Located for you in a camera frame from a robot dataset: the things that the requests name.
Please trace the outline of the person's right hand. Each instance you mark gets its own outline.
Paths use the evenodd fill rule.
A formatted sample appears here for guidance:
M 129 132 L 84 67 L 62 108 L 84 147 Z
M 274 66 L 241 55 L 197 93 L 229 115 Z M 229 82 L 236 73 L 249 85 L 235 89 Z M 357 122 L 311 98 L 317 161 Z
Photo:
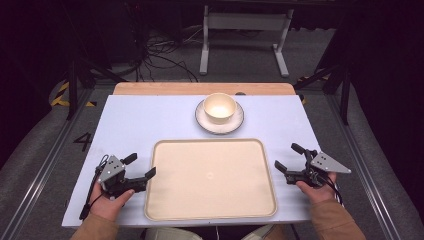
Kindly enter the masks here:
M 321 188 L 313 188 L 303 181 L 297 181 L 296 186 L 308 197 L 312 205 L 327 200 L 335 200 L 336 193 L 328 185 L 322 186 Z

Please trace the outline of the cream bowl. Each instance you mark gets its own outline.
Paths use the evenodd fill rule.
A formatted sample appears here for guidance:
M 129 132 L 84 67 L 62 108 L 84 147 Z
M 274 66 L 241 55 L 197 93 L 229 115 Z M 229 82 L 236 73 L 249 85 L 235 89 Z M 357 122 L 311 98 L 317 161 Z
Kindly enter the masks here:
M 224 124 L 234 115 L 237 104 L 228 94 L 213 93 L 204 99 L 203 109 L 212 123 Z

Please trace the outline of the white metal stand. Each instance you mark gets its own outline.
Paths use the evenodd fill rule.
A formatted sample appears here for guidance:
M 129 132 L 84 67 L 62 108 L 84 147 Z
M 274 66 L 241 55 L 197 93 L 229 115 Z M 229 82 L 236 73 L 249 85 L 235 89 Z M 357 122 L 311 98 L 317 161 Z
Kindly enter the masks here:
M 282 49 L 289 31 L 293 13 L 293 9 L 289 9 L 283 14 L 218 13 L 211 12 L 209 7 L 205 6 L 203 13 L 203 44 L 199 73 L 201 75 L 206 75 L 208 73 L 209 31 L 211 29 L 279 31 L 279 42 L 272 45 L 272 50 L 281 76 L 287 78 L 289 76 L 289 71 Z

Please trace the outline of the person's left hand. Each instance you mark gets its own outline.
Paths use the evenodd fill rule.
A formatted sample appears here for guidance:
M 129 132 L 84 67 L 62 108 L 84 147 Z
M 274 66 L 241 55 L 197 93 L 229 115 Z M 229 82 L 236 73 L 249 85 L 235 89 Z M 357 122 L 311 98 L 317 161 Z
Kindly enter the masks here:
M 89 200 L 90 213 L 115 222 L 122 207 L 134 194 L 135 191 L 130 189 L 111 200 L 103 193 L 101 185 L 95 183 Z

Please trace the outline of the white table mat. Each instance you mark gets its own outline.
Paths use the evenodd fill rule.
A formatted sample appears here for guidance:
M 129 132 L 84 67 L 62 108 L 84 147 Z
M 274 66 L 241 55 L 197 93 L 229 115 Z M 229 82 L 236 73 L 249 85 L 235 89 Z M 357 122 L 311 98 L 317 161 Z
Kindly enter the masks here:
M 278 160 L 290 170 L 301 170 L 305 159 L 291 149 L 297 143 L 314 150 L 319 144 L 298 96 L 239 96 L 244 122 L 226 135 L 213 135 L 195 119 L 202 96 L 111 95 L 106 101 L 91 147 L 80 171 L 62 224 L 80 225 L 96 166 L 104 155 L 138 158 L 126 169 L 129 178 L 141 177 L 151 165 L 155 145 L 162 140 L 257 139 L 264 146 L 274 187 L 277 210 L 269 217 L 153 221 L 145 214 L 147 190 L 136 194 L 123 207 L 118 222 L 126 227 L 201 226 L 227 224 L 271 224 L 307 221 L 307 197 L 274 167 Z

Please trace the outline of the beige tray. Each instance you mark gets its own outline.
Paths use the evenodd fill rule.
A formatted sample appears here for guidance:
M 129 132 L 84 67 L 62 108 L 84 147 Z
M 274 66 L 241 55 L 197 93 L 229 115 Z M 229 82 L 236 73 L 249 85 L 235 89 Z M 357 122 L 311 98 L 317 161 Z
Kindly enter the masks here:
M 257 139 L 162 140 L 145 214 L 153 221 L 269 217 L 277 203 Z

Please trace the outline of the black tripod stand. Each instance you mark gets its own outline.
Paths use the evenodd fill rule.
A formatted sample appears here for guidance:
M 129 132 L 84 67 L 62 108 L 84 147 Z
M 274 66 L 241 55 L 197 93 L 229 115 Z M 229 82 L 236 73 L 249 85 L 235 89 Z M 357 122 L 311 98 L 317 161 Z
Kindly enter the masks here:
M 66 1 L 67 0 L 58 0 L 59 6 L 64 11 L 63 36 L 67 41 L 67 54 L 69 55 L 67 77 L 69 81 L 69 110 L 67 119 L 72 120 L 77 115 L 79 107 L 84 105 L 78 98 L 78 83 L 81 83 L 84 89 L 93 89 L 96 84 L 93 74 L 91 73 L 92 69 L 115 83 L 124 82 L 124 79 L 106 68 L 101 67 L 89 58 L 84 42 L 79 35 L 78 27 L 74 24 L 67 5 L 65 4 Z
M 343 20 L 327 45 L 314 74 L 309 77 L 302 77 L 294 84 L 294 89 L 300 90 L 328 76 L 328 80 L 322 87 L 323 93 L 327 95 L 334 95 L 339 86 L 342 86 L 339 113 L 345 125 L 348 124 L 347 113 L 350 93 L 350 73 L 347 57 L 350 42 L 349 28 L 348 21 Z

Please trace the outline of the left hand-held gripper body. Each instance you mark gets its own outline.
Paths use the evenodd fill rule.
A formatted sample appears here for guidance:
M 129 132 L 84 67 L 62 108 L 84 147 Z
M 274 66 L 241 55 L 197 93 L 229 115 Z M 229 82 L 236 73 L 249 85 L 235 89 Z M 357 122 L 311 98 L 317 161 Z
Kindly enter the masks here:
M 146 190 L 147 181 L 142 177 L 128 179 L 125 177 L 126 166 L 115 155 L 107 158 L 106 162 L 100 166 L 100 175 L 97 182 L 102 190 L 109 196 L 118 198 L 127 190 L 133 189 L 136 193 Z

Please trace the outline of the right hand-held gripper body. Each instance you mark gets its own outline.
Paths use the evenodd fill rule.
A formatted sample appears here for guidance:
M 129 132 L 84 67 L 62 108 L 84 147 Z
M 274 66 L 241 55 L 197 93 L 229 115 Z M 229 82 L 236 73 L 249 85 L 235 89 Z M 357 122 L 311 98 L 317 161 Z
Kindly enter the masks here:
M 328 177 L 330 172 L 342 174 L 352 172 L 351 169 L 323 152 L 308 149 L 296 149 L 296 152 L 305 157 L 305 168 L 302 171 L 285 170 L 286 183 L 289 185 L 302 181 L 310 187 L 320 188 L 324 184 L 331 184 Z

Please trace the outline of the white plate with dark rim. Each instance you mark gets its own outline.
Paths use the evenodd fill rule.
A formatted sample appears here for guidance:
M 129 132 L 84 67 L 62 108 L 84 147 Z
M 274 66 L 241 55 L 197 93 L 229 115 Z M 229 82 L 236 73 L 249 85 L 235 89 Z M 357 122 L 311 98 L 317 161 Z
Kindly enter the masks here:
M 203 108 L 203 101 L 201 101 L 195 110 L 195 119 L 197 123 L 206 131 L 217 134 L 229 134 L 237 130 L 244 122 L 244 110 L 239 103 L 236 103 L 237 109 L 234 115 L 224 124 L 215 124 L 209 120 Z

